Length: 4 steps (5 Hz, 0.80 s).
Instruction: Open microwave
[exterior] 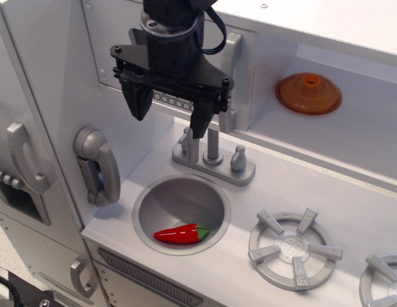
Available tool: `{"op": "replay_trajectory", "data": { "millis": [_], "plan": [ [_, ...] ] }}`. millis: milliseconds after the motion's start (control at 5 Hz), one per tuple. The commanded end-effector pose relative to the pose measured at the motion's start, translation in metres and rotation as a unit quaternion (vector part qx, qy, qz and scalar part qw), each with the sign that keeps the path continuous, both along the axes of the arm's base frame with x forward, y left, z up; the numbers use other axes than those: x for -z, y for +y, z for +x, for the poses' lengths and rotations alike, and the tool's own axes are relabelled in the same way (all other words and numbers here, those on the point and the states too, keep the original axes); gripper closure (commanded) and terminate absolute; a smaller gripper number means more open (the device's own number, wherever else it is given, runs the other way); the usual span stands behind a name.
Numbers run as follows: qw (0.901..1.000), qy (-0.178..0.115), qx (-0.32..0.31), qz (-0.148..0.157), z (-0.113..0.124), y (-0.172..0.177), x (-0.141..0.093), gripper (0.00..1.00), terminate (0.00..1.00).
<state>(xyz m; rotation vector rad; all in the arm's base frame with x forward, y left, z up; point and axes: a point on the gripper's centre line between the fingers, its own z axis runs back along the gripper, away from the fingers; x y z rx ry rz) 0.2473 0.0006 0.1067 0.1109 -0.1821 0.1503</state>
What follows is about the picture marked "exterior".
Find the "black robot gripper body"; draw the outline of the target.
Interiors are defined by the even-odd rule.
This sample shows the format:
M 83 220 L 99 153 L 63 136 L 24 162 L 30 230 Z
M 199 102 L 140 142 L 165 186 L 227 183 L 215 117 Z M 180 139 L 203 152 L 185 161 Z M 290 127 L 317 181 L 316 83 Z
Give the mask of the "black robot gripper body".
M 232 79 L 212 66 L 205 55 L 222 51 L 226 38 L 205 49 L 204 18 L 210 17 L 223 36 L 227 30 L 213 1 L 144 1 L 140 28 L 130 29 L 131 44 L 114 45 L 114 76 L 133 113 L 146 113 L 154 91 L 169 93 L 210 113 L 228 108 Z

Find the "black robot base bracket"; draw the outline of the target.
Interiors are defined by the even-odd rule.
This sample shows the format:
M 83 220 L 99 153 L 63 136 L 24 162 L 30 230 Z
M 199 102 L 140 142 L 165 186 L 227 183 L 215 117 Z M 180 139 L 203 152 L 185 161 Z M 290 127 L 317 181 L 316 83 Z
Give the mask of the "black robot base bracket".
M 42 291 L 0 266 L 0 306 L 61 306 L 52 291 Z

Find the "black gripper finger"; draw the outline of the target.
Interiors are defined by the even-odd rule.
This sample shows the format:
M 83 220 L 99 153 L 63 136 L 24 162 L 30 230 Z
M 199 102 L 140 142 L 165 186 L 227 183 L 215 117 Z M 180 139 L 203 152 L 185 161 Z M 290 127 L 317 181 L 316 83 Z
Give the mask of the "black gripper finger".
M 193 101 L 193 112 L 190 117 L 193 139 L 204 137 L 213 116 L 219 114 L 221 110 L 220 96 L 200 97 Z
M 120 74 L 119 80 L 131 114 L 142 121 L 152 104 L 152 88 L 143 79 L 129 77 L 124 72 Z

